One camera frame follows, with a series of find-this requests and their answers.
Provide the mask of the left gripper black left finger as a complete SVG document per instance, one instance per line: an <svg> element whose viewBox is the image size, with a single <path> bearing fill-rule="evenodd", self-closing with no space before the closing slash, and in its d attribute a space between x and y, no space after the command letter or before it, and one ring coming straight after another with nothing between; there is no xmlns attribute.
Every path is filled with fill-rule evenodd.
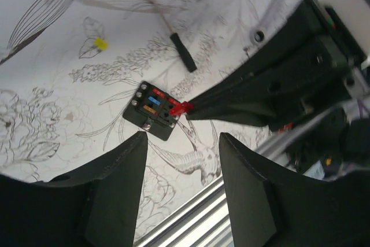
<svg viewBox="0 0 370 247"><path fill-rule="evenodd" d="M49 182L1 176L2 246L132 246L147 160L139 131Z"/></svg>

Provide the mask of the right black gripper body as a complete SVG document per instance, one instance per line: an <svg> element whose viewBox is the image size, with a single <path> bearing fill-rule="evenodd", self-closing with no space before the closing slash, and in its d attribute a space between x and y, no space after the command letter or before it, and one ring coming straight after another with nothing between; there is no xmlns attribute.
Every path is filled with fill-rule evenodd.
<svg viewBox="0 0 370 247"><path fill-rule="evenodd" d="M365 53L332 7L302 0L280 30L246 63L247 101L261 105L261 126L303 123L349 97L342 79Z"/></svg>

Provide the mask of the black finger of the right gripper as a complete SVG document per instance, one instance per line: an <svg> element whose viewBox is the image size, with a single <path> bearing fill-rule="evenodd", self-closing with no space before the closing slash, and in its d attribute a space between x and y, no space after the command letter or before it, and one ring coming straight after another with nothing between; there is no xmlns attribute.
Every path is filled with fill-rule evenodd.
<svg viewBox="0 0 370 247"><path fill-rule="evenodd" d="M277 66L243 64L220 83L189 101L189 120L221 120L255 127L277 127Z"/></svg>

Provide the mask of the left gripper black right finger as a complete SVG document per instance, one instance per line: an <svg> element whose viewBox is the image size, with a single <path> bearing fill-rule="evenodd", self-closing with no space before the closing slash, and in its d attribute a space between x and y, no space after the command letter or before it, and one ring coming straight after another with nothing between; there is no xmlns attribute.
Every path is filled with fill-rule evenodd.
<svg viewBox="0 0 370 247"><path fill-rule="evenodd" d="M369 172L332 182L298 174L221 133L235 246L368 246Z"/></svg>

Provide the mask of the red fuse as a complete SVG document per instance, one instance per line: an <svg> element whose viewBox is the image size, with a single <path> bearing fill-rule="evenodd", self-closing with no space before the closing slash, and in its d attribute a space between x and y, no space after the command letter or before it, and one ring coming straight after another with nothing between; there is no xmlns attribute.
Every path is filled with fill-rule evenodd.
<svg viewBox="0 0 370 247"><path fill-rule="evenodd" d="M194 109L194 105L189 102L182 102L170 109L169 113L172 116L180 116Z"/></svg>

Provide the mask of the black handled screwdriver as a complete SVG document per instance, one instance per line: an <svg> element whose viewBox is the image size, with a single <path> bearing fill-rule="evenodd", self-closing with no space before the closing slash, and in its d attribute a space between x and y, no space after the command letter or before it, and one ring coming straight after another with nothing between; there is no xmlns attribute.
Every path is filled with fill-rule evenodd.
<svg viewBox="0 0 370 247"><path fill-rule="evenodd" d="M168 23L166 17L164 16L162 10L158 7L157 3L154 1L150 1L150 3L153 5L155 11L160 15L162 18L164 24L166 25L167 29L169 29L170 32L170 40L174 44L174 47L182 60L184 66L187 68L187 70L192 73L197 70L197 66L190 54L190 52L187 50L183 42L181 41L180 36L178 35L177 32L172 30L172 27L170 23Z"/></svg>

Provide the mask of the blue fuse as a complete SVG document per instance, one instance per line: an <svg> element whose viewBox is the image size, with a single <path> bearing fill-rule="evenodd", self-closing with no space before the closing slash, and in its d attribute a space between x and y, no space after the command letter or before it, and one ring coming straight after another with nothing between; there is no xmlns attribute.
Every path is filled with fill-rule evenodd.
<svg viewBox="0 0 370 247"><path fill-rule="evenodd" d="M148 100L149 100L149 101L151 101L152 103L154 103L154 104L158 105L158 106L160 106L160 105L161 105L160 101L159 101L159 100L157 100L156 98L152 97L152 96L149 96L149 97L148 97Z"/></svg>

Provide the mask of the black fuse box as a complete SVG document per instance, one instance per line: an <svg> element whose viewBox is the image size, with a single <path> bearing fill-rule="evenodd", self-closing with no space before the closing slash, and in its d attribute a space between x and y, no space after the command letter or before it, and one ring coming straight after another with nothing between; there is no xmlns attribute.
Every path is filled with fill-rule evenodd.
<svg viewBox="0 0 370 247"><path fill-rule="evenodd" d="M180 102L149 82L142 82L123 112L123 119L167 141L179 118L170 110Z"/></svg>

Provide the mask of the orange fuse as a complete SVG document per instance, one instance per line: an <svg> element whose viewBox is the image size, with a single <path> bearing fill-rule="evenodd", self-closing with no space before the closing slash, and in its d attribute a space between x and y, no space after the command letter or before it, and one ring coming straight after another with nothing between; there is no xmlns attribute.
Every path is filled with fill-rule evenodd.
<svg viewBox="0 0 370 247"><path fill-rule="evenodd" d="M154 115L156 115L156 114L157 114L157 112L156 112L153 108L149 107L148 105L144 105L144 106L143 106L143 108L144 108L145 110L147 110L148 112L150 112L150 113L154 114Z"/></svg>

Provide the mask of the yellow fuse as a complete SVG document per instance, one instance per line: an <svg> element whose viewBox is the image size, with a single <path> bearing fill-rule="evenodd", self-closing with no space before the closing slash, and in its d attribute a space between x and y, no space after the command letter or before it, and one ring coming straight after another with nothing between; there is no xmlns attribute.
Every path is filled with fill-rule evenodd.
<svg viewBox="0 0 370 247"><path fill-rule="evenodd" d="M106 50L108 48L108 43L104 39L102 39L100 37L97 37L95 39L94 45L100 51Z"/></svg>

